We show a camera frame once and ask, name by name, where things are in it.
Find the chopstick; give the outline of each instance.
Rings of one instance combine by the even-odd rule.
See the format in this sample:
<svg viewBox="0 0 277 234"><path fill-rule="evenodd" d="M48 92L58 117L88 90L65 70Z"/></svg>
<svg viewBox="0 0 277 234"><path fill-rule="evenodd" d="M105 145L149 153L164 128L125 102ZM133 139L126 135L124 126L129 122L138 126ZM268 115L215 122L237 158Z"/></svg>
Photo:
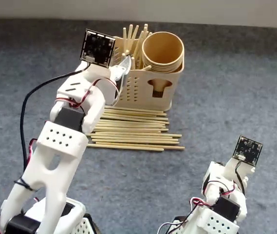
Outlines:
<svg viewBox="0 0 277 234"><path fill-rule="evenodd" d="M130 146L130 145L108 145L108 144L88 144L88 147L96 148L111 148L111 149L128 149L128 150L150 150L162 152L163 148L152 148L152 147L141 147L141 146Z"/></svg>

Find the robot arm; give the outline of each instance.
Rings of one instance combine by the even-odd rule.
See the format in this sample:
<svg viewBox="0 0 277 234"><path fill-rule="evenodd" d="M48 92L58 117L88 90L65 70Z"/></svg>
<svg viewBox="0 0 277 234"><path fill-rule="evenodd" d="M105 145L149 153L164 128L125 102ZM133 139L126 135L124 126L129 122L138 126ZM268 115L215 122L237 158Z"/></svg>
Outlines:
<svg viewBox="0 0 277 234"><path fill-rule="evenodd" d="M109 47L113 47L111 37L90 30L86 31L85 41L87 37L95 36L101 43L108 40ZM20 228L24 231L20 233L63 233L63 223L59 220L66 206L66 193L88 144L85 134L94 129L105 104L117 101L131 67L130 57L113 67L104 62L103 67L100 66L102 57L97 62L97 58L88 55L91 51L83 54L87 54L86 60L91 60L93 64L87 71L69 77L58 89L56 103L50 113L51 121L45 123L26 170L2 204L1 233L18 233ZM86 66L87 63L82 61L77 70ZM55 169L50 169L55 156L60 157L60 162ZM37 215L39 218L29 218L33 216L31 212L28 216L21 214L25 201L42 187L46 188L46 198L40 203L44 204L41 207L44 210ZM69 230L81 221L83 212L76 212L73 216L72 222L66 224Z"/></svg>
<svg viewBox="0 0 277 234"><path fill-rule="evenodd" d="M240 136L225 166L212 161L203 178L206 201L192 198L195 208L184 219L175 219L167 234L236 234L237 222L247 214L246 175L254 173L261 149L262 144Z"/></svg>

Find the wooden stick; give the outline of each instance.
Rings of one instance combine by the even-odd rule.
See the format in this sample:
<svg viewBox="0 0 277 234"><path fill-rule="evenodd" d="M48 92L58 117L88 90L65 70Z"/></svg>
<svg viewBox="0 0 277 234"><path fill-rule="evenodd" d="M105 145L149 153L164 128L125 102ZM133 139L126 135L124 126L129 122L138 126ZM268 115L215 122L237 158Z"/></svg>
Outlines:
<svg viewBox="0 0 277 234"><path fill-rule="evenodd" d="M129 112L125 112L125 113L121 113L121 112L111 112L111 111L104 111L104 114L110 114L110 115L126 115L126 116L145 116L145 117L157 117L156 115L149 115L149 114L137 114L137 113L129 113Z"/></svg>
<svg viewBox="0 0 277 234"><path fill-rule="evenodd" d="M126 118L140 118L140 119L168 121L168 118L166 117L128 116L128 115L115 114L115 113L104 113L103 116L117 116L117 117L126 117Z"/></svg>
<svg viewBox="0 0 277 234"><path fill-rule="evenodd" d="M133 31L133 24L129 25L129 34L128 34L128 39L127 39L127 50L129 50L129 44L130 44L130 39L132 37L132 31Z"/></svg>
<svg viewBox="0 0 277 234"><path fill-rule="evenodd" d="M92 139L117 139L117 138L127 138L127 137L134 137L134 138L140 138L140 139L173 139L171 136L140 136L140 135L118 135L118 134L110 134L110 135L99 135L99 134L94 134L90 136Z"/></svg>
<svg viewBox="0 0 277 234"><path fill-rule="evenodd" d="M112 142L112 143L149 143L149 144L172 144L177 145L179 144L178 141L165 141L164 139L161 140L152 140L152 139L145 139L145 140L131 140L131 139L124 139L124 140L115 140L115 139L94 139L94 142Z"/></svg>
<svg viewBox="0 0 277 234"><path fill-rule="evenodd" d="M138 52L141 49L140 45L141 45L143 33L144 33L144 31L141 31L141 33L139 35L139 38L138 38L138 41L136 43L136 47L135 47L134 53L133 53L133 57L135 58L136 61L137 61Z"/></svg>
<svg viewBox="0 0 277 234"><path fill-rule="evenodd" d="M136 109L136 108L127 108L127 107L118 107L118 106L105 106L107 109L116 109L116 110L125 110L125 111L142 111L142 112L152 112L152 113L164 113L164 111L158 110L148 110L148 109Z"/></svg>
<svg viewBox="0 0 277 234"><path fill-rule="evenodd" d="M126 132L126 133L115 133L115 132L100 132L100 133L90 133L86 134L87 136L93 136L93 134L96 135L109 135L109 134L121 134L121 135L147 135L147 136L164 136L164 137L182 137L181 134L171 134L171 133L138 133L138 132Z"/></svg>
<svg viewBox="0 0 277 234"><path fill-rule="evenodd" d="M134 57L131 57L131 69L132 70L135 70L136 69L136 66L135 66L135 58Z"/></svg>
<svg viewBox="0 0 277 234"><path fill-rule="evenodd" d="M165 126L165 124L163 124L163 123L135 122L135 121L125 121L125 120L112 120L112 119L100 119L98 123L103 123L103 124L107 124L107 123L124 124L124 123L128 123L128 124L157 125L159 127Z"/></svg>
<svg viewBox="0 0 277 234"><path fill-rule="evenodd" d="M88 147L95 148L110 148L110 149L126 149L126 150L151 150L162 152L162 148L151 148L151 147L140 147L140 146L129 146L129 145L107 145L107 144L88 144Z"/></svg>
<svg viewBox="0 0 277 234"><path fill-rule="evenodd" d="M126 137L109 137L109 138L106 138L106 137L92 137L92 141L96 141L96 140L99 140L99 139L102 139L102 140L107 140L107 142L110 142L110 140L130 140L130 141L133 141L133 140L158 140L158 141L178 141L178 139L170 139L170 138L142 138L142 137L130 137L130 138L126 138Z"/></svg>
<svg viewBox="0 0 277 234"><path fill-rule="evenodd" d="M126 124L96 124L96 128L99 128L99 127L118 127L118 128L133 128L133 129L136 129L136 128L159 128L158 125L126 125Z"/></svg>
<svg viewBox="0 0 277 234"><path fill-rule="evenodd" d="M132 35L132 37L131 37L131 39L130 39L129 47L128 47L128 50L129 50L129 51L132 50L132 46L133 46L134 41L135 41L135 39L136 39L136 35L137 35L138 28L139 28L139 26L137 25L137 26L135 27L134 32L133 32L133 35Z"/></svg>
<svg viewBox="0 0 277 234"><path fill-rule="evenodd" d="M144 115L157 115L157 116L166 116L166 113L152 113L152 112L142 112L142 111L125 111L125 110L115 110L115 109L105 109L107 113L117 113L117 114L144 114Z"/></svg>
<svg viewBox="0 0 277 234"><path fill-rule="evenodd" d="M133 128L119 128L119 127L97 127L95 126L94 131L116 131L116 132L132 132ZM167 132L168 128L135 128L136 132L148 132L148 131L161 131Z"/></svg>
<svg viewBox="0 0 277 234"><path fill-rule="evenodd" d="M126 56L126 54L122 53L122 55L121 55L121 61L123 61L125 59L125 56Z"/></svg>
<svg viewBox="0 0 277 234"><path fill-rule="evenodd" d="M142 69L142 71L149 71L149 70L151 70L151 68L152 68L152 66L151 66L151 65L148 65L147 67L144 67L144 68Z"/></svg>
<svg viewBox="0 0 277 234"><path fill-rule="evenodd" d="M133 147L152 147L152 148L161 148L166 150L184 150L185 146L176 146L176 145L146 145L146 144L130 144L130 143L114 143L106 142L106 145L122 145L122 146L133 146Z"/></svg>
<svg viewBox="0 0 277 234"><path fill-rule="evenodd" d="M107 115L102 115L102 118L118 119L118 120L129 120L129 121L132 120L132 121L136 121L136 122L148 122L148 123L163 123L163 124L169 124L169 122L159 121L159 120L141 119L141 118L128 118L128 117L119 117L119 116L107 116Z"/></svg>
<svg viewBox="0 0 277 234"><path fill-rule="evenodd" d="M123 52L127 50L127 28L123 28Z"/></svg>

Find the bamboo skewer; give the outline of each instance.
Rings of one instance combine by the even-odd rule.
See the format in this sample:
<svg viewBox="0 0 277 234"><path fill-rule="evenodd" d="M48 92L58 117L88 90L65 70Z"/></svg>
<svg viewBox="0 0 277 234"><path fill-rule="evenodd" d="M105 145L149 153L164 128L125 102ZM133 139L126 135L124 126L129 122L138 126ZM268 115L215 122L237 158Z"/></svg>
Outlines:
<svg viewBox="0 0 277 234"><path fill-rule="evenodd" d="M116 133L116 132L100 132L100 133L90 133L86 134L87 136L95 136L95 135L111 135L111 134L119 134L119 135L141 135L141 136L164 136L164 137L182 137L181 134L171 134L171 133L139 133L139 132L126 132L126 133Z"/></svg>
<svg viewBox="0 0 277 234"><path fill-rule="evenodd" d="M115 146L133 146L133 147L152 147L165 150L184 150L185 146L176 146L176 145L146 145L146 144L132 144L132 143L116 143L116 142L105 142L106 145L115 145Z"/></svg>
<svg viewBox="0 0 277 234"><path fill-rule="evenodd" d="M179 144L178 141L165 141L161 140L131 140L131 139L123 139L123 140L116 140L116 139L93 139L94 142L111 142L111 143L149 143L149 144Z"/></svg>
<svg viewBox="0 0 277 234"><path fill-rule="evenodd" d="M141 146L129 146L129 145L108 145L108 144L88 144L88 147L96 148L111 148L111 149L128 149L128 150L150 150L162 152L162 148L152 148L152 147L141 147Z"/></svg>
<svg viewBox="0 0 277 234"><path fill-rule="evenodd" d="M118 106L105 106L105 108L106 109L125 110L125 111L142 111L142 112L151 112L151 113L164 113L164 111L148 110L148 109L136 109L136 108L126 108L126 107L118 107Z"/></svg>

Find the wooden holder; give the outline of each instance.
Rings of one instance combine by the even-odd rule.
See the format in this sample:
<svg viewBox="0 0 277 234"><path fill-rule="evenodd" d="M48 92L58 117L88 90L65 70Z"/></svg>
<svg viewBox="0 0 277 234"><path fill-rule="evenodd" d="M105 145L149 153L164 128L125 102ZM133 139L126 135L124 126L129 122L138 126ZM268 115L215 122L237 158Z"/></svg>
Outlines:
<svg viewBox="0 0 277 234"><path fill-rule="evenodd" d="M115 37L115 51L111 66L121 61L123 53L123 39ZM130 54L136 48L136 39ZM179 77L184 70L184 55L181 66L173 73L156 73L153 71L131 70L128 74L127 84L121 92L117 107L130 107L149 110L167 111L171 108L172 99L177 88ZM165 85L159 85L159 80L164 80Z"/></svg>

